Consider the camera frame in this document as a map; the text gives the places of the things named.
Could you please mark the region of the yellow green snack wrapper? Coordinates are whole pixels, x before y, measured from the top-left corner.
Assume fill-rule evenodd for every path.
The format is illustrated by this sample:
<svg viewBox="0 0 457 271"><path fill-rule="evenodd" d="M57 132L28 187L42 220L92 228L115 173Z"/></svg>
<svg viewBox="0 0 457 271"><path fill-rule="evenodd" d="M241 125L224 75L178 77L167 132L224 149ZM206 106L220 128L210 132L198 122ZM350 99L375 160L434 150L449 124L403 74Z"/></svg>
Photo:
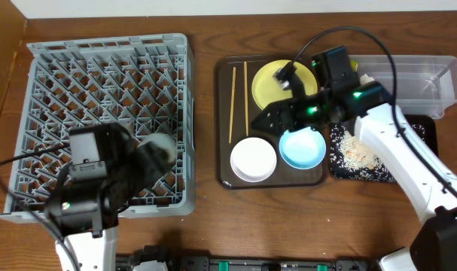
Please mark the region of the yellow green snack wrapper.
<svg viewBox="0 0 457 271"><path fill-rule="evenodd" d="M358 62L351 60L350 63L351 63L352 70L354 72L356 72L358 70Z"/></svg>

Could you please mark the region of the white paper cup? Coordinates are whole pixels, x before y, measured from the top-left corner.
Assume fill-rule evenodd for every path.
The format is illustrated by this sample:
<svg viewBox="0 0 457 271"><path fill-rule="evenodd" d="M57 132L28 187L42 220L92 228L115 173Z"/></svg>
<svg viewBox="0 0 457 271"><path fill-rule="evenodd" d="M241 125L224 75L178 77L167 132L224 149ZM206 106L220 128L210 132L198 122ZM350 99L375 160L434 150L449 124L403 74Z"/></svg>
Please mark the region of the white paper cup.
<svg viewBox="0 0 457 271"><path fill-rule="evenodd" d="M148 143L154 143L157 147L164 150L167 154L167 160L169 163L174 163L176 161L177 146L170 135L161 132L152 133L147 135L147 137L141 141L139 147Z"/></svg>

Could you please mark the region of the light blue bowl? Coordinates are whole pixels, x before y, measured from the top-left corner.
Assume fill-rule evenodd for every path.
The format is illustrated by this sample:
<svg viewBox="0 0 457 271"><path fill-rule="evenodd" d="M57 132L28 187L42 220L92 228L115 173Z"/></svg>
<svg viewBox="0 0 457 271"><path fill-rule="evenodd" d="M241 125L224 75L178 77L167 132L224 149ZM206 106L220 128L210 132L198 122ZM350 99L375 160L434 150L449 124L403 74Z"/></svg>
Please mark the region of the light blue bowl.
<svg viewBox="0 0 457 271"><path fill-rule="evenodd" d="M295 169L312 169L325 158L324 136L316 129L307 127L296 132L286 130L279 139L282 159Z"/></svg>

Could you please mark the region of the white tissue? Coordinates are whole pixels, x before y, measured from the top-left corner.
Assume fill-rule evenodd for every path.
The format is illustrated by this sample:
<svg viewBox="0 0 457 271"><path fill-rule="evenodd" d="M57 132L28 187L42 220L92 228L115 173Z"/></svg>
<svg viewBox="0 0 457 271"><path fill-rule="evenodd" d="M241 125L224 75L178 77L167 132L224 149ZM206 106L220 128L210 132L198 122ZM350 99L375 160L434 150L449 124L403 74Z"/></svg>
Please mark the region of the white tissue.
<svg viewBox="0 0 457 271"><path fill-rule="evenodd" d="M361 85L364 85L364 84L368 84L372 81L375 81L374 78L372 78L371 76L369 76L368 74L364 74L360 77L360 84Z"/></svg>

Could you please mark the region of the wooden chopstick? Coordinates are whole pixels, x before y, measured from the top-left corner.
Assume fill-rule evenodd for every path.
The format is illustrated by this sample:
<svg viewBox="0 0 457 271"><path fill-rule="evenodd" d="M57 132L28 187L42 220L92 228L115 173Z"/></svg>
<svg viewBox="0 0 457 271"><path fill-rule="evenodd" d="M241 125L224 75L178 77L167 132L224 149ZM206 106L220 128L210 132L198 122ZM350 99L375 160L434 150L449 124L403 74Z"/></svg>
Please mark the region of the wooden chopstick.
<svg viewBox="0 0 457 271"><path fill-rule="evenodd" d="M231 96L230 96L230 122L229 122L229 144L232 143L233 137L233 115L234 115L234 103L236 95L236 67L232 70L232 84L231 84Z"/></svg>
<svg viewBox="0 0 457 271"><path fill-rule="evenodd" d="M245 112L245 135L249 136L249 115L248 115L248 63L243 63L244 78L244 112Z"/></svg>

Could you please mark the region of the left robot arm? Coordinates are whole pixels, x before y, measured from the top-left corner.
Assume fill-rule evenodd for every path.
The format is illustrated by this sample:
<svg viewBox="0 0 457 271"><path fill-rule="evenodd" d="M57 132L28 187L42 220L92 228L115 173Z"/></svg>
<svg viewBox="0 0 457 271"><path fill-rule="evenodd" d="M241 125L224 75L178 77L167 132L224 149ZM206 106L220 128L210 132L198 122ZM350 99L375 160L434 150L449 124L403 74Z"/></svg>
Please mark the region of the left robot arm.
<svg viewBox="0 0 457 271"><path fill-rule="evenodd" d="M152 133L140 144L119 123L73 129L71 162L64 166L44 213L57 233L64 270L113 270L118 213L143 189L171 171L176 143Z"/></svg>

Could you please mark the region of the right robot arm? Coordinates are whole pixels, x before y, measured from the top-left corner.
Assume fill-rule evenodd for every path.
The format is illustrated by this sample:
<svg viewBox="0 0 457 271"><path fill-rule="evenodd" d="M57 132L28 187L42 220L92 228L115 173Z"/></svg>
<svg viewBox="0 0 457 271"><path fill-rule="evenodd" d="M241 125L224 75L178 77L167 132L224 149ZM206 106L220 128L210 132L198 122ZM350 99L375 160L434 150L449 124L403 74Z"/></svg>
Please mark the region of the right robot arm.
<svg viewBox="0 0 457 271"><path fill-rule="evenodd" d="M272 102L251 122L253 129L280 136L307 126L349 121L401 186L422 223L408 248L379 259L381 270L457 270L457 176L413 131L381 83L361 84L345 47L314 55L322 89L304 93L292 62L275 79L293 97Z"/></svg>

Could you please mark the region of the yellow round plate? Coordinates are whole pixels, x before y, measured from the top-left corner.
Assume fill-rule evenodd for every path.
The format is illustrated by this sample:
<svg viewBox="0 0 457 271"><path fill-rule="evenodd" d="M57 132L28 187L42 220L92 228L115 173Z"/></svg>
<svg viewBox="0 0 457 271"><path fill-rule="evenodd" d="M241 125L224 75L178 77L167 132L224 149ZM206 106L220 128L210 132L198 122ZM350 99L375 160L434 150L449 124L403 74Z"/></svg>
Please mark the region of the yellow round plate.
<svg viewBox="0 0 457 271"><path fill-rule="evenodd" d="M272 102L278 102L293 97L291 90L283 90L273 75L283 68L289 60L280 59L267 63L258 70L251 85L253 99L260 109L264 109ZM306 95L318 92L318 84L314 74L299 62L294 64L295 74L303 82Z"/></svg>

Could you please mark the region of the rice food waste pile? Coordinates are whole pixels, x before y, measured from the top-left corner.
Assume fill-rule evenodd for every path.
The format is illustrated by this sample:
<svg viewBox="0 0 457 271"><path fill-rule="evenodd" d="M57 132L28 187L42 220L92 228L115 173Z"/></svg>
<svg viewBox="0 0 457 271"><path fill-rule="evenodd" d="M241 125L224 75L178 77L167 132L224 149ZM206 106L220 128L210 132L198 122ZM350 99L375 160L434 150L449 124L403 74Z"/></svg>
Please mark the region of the rice food waste pile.
<svg viewBox="0 0 457 271"><path fill-rule="evenodd" d="M376 169L382 165L378 156L349 132L344 132L339 150L342 154L342 166L350 172Z"/></svg>

